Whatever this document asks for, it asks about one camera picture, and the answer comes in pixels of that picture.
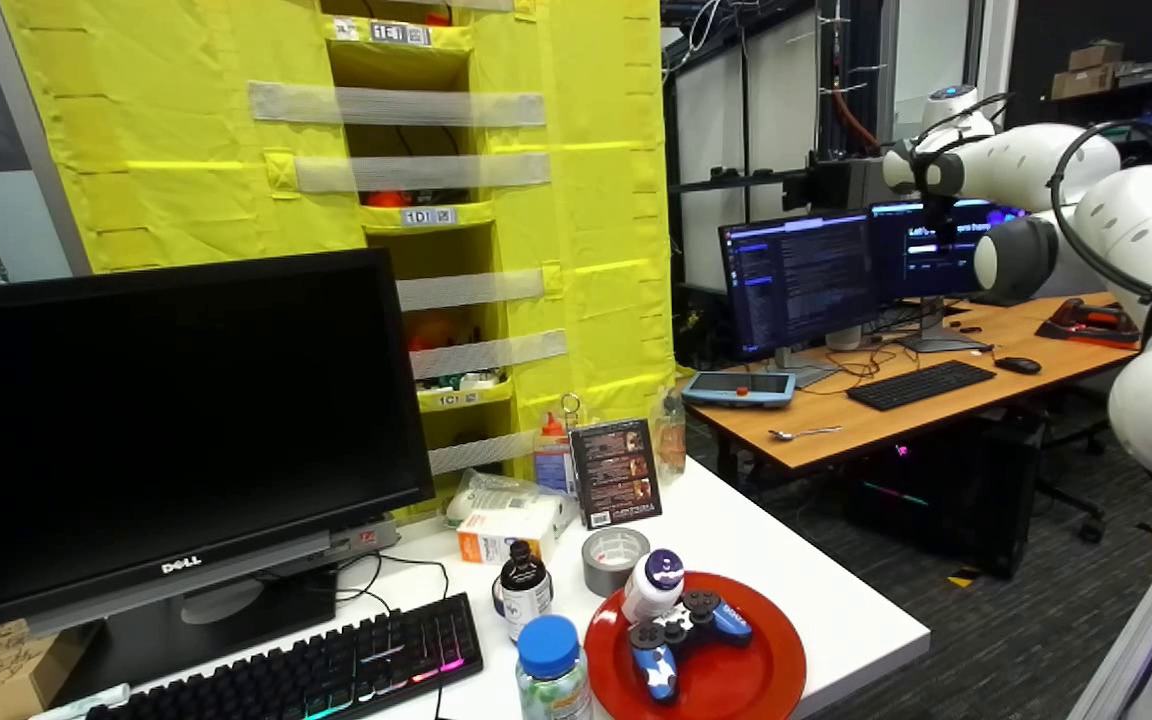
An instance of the blue monitor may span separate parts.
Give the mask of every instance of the blue monitor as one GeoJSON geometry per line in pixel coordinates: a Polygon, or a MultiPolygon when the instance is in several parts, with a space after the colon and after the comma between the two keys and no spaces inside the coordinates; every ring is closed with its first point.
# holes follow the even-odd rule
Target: blue monitor
{"type": "Polygon", "coordinates": [[[721,258],[738,355],[819,343],[871,316],[862,216],[723,226],[721,258]]]}
{"type": "Polygon", "coordinates": [[[942,230],[926,226],[921,199],[884,199],[869,209],[871,281],[875,300],[894,304],[904,296],[975,296],[978,281],[972,258],[978,237],[995,226],[1020,220],[1014,209],[987,199],[955,199],[942,230]]]}

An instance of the mouse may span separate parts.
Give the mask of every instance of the mouse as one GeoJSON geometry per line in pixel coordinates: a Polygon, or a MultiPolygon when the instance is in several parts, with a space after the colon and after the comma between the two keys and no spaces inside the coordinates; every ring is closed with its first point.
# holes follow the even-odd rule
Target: mouse
{"type": "Polygon", "coordinates": [[[1044,373],[1044,364],[1033,362],[1033,355],[998,355],[998,362],[990,362],[990,367],[1008,367],[1008,373],[1020,373],[1020,378],[1044,373]]]}

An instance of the yellow wall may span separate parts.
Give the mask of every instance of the yellow wall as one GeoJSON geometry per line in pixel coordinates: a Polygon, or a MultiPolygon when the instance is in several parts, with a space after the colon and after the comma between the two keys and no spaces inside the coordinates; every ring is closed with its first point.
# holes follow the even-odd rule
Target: yellow wall
{"type": "Polygon", "coordinates": [[[583,419],[649,418],[673,379],[655,0],[454,7],[445,53],[331,46],[345,7],[420,20],[434,6],[2,0],[90,271],[368,246],[361,198],[295,193],[288,161],[445,151],[414,130],[257,124],[253,79],[541,91],[543,130],[461,130],[448,143],[541,151],[543,183],[477,190],[477,230],[371,237],[410,278],[543,269],[541,300],[478,309],[478,326],[566,331],[566,355],[510,367],[505,400],[426,419],[426,441],[541,430],[564,394],[583,419]]]}

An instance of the bottle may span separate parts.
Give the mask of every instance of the bottle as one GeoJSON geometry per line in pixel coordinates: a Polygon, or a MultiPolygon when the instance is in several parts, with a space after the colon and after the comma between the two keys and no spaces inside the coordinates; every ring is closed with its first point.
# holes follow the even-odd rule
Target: bottle
{"type": "Polygon", "coordinates": [[[627,625],[669,618],[682,596],[682,559],[673,547],[640,556],[623,580],[619,618],[627,625]]]}
{"type": "Polygon", "coordinates": [[[551,492],[576,492],[572,486],[572,438],[566,426],[549,413],[532,453],[535,486],[551,492]]]}
{"type": "Polygon", "coordinates": [[[520,704],[523,720],[589,720],[589,667],[576,625],[566,618],[535,618],[520,631],[520,704]]]}
{"type": "Polygon", "coordinates": [[[676,383],[664,390],[655,408],[655,464],[664,475],[679,475],[686,468],[686,408],[676,383]]]}
{"type": "Polygon", "coordinates": [[[507,625],[507,641],[520,641],[523,625],[543,618],[551,604],[551,577],[526,540],[507,543],[507,559],[490,585],[490,604],[507,625]]]}

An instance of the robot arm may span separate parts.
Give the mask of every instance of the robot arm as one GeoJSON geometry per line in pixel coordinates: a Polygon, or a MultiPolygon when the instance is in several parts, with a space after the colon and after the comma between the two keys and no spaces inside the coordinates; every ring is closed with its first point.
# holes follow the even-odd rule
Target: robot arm
{"type": "MultiPolygon", "coordinates": [[[[1152,471],[1152,164],[1121,169],[1121,151],[1069,124],[1024,124],[1012,132],[965,132],[965,115],[924,132],[912,148],[884,158],[891,190],[915,190],[926,209],[952,198],[998,199],[1033,213],[1034,233],[990,237],[978,246],[982,285],[1008,252],[1033,252],[1034,237],[1070,250],[1144,327],[1138,355],[1108,394],[1108,426],[1121,446],[1152,471]]],[[[1126,667],[1138,698],[1133,716],[1152,716],[1152,664],[1126,667]]]]}

